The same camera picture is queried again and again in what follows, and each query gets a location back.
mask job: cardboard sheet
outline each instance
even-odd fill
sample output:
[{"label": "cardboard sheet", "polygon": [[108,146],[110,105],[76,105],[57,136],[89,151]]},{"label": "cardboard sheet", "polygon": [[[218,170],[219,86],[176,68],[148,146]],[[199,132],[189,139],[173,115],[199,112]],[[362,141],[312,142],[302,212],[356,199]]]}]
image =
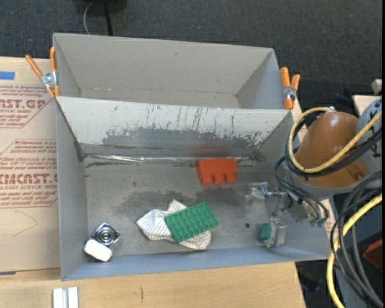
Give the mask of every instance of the cardboard sheet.
[{"label": "cardboard sheet", "polygon": [[0,272],[56,268],[54,101],[24,58],[0,57],[0,71],[14,73],[0,80]]}]

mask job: gray box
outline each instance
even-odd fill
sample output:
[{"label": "gray box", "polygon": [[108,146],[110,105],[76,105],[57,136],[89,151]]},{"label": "gray box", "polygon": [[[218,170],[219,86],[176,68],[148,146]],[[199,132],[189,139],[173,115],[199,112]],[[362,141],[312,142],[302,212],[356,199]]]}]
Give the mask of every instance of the gray box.
[{"label": "gray box", "polygon": [[[257,241],[274,199],[272,168],[293,124],[273,49],[55,33],[62,279],[326,259],[325,230],[288,225],[285,245]],[[195,164],[234,157],[234,184],[203,186]],[[219,221],[204,251],[150,241],[135,222],[171,200],[206,201]],[[121,233],[109,262],[83,247],[106,222]]]}]

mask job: box floor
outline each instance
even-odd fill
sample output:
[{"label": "box floor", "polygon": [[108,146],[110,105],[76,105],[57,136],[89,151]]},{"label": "box floor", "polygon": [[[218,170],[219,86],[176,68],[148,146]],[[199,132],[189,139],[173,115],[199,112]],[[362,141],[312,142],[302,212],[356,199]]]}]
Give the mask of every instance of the box floor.
[{"label": "box floor", "polygon": [[182,252],[191,249],[169,241],[150,241],[136,225],[145,213],[167,210],[171,200],[186,206],[207,201],[219,226],[208,249],[260,246],[257,234],[268,222],[263,200],[249,200],[248,184],[259,181],[254,167],[240,167],[234,184],[202,186],[194,166],[123,163],[86,158],[89,234],[103,222],[120,234],[114,255]]}]

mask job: wooden table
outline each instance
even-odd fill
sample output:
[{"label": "wooden table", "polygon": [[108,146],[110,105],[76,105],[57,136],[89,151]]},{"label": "wooden table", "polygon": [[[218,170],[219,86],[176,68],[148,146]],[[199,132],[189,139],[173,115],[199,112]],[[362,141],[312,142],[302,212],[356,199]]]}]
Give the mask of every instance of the wooden table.
[{"label": "wooden table", "polygon": [[293,262],[67,282],[59,269],[23,271],[0,276],[0,307],[51,307],[57,287],[78,287],[80,308],[305,307]]}]

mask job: white sponge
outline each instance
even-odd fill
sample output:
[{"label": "white sponge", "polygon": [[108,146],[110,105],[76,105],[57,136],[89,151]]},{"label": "white sponge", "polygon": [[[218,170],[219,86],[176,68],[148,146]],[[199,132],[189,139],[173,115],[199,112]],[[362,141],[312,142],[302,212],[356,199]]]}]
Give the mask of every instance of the white sponge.
[{"label": "white sponge", "polygon": [[112,256],[111,249],[97,242],[95,239],[89,239],[85,243],[84,252],[104,262],[109,261]]}]

